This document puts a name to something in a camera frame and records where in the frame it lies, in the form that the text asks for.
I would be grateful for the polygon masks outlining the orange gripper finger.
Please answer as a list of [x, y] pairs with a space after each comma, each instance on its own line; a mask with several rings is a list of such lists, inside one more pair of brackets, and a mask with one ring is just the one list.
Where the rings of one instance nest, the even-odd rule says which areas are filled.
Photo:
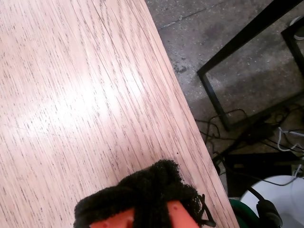
[[202, 196], [190, 185], [181, 180], [178, 165], [171, 160], [160, 160], [143, 170], [142, 187], [144, 191], [146, 214], [142, 222], [146, 228], [172, 228], [172, 215], [167, 203], [180, 202], [187, 214], [176, 216], [185, 221], [192, 218], [195, 224], [202, 227]]
[[148, 188], [152, 185], [152, 167], [123, 178], [117, 185], [100, 190], [80, 200], [74, 209], [73, 227], [87, 228], [130, 208], [152, 201]]

